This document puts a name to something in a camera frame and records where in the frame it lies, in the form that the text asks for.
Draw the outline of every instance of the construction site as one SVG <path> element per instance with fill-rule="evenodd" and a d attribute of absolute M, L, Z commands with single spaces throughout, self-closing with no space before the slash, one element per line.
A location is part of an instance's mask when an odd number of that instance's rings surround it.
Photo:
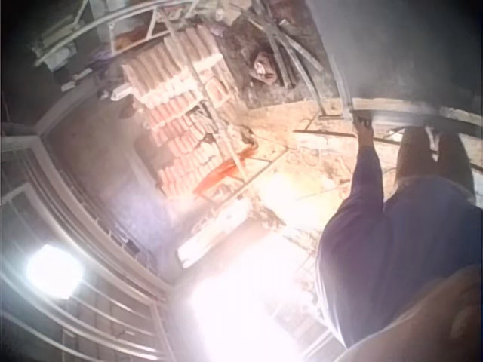
<path fill-rule="evenodd" d="M 421 126 L 459 134 L 483 207 L 481 8 L 449 3 L 76 0 L 12 17 L 2 343 L 31 362 L 336 361 L 315 269 L 351 192 L 353 117 L 372 120 L 384 200 Z M 63 291 L 44 293 L 53 276 Z"/>

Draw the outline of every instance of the bright light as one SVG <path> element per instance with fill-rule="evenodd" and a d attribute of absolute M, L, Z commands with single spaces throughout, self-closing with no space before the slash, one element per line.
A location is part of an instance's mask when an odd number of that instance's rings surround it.
<path fill-rule="evenodd" d="M 211 362 L 300 362 L 294 340 L 263 305 L 266 294 L 297 293 L 293 256 L 292 244 L 267 238 L 196 287 L 192 306 Z"/>
<path fill-rule="evenodd" d="M 54 298 L 68 299 L 82 279 L 82 266 L 69 253 L 45 245 L 29 261 L 30 282 Z"/>

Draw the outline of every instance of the hand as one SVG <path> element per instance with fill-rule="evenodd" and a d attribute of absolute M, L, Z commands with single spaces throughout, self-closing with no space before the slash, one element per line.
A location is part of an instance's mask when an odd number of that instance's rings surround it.
<path fill-rule="evenodd" d="M 364 119 L 358 115 L 353 115 L 354 132 L 359 142 L 359 147 L 374 147 L 374 129 L 372 128 L 372 120 Z"/>

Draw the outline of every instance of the blue shirt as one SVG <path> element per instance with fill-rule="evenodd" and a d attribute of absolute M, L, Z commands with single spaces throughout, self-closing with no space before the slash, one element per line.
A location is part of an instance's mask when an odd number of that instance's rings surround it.
<path fill-rule="evenodd" d="M 346 346 L 386 327 L 425 286 L 481 265 L 482 210 L 439 176 L 416 178 L 386 203 L 377 153 L 361 147 L 350 196 L 322 234 L 317 288 Z"/>

